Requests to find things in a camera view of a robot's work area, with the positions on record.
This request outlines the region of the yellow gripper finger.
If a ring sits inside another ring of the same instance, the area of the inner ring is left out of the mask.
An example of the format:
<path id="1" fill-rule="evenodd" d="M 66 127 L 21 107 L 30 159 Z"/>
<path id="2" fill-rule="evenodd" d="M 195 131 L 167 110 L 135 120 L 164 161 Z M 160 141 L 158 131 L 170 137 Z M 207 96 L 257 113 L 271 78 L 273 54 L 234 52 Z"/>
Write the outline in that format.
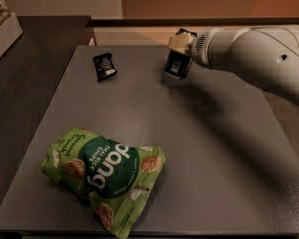
<path id="1" fill-rule="evenodd" d="M 193 37 L 189 34 L 179 34 L 169 38 L 168 47 L 176 52 L 188 55 Z"/>

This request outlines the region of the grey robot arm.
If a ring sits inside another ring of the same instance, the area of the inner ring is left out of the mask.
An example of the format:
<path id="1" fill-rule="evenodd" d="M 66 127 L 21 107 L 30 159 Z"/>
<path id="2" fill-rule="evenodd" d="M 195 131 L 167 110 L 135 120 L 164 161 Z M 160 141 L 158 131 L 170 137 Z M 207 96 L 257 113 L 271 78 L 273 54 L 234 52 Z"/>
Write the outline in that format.
<path id="1" fill-rule="evenodd" d="M 179 79 L 196 63 L 233 73 L 299 107 L 299 25 L 180 29 L 168 47 L 165 71 Z"/>

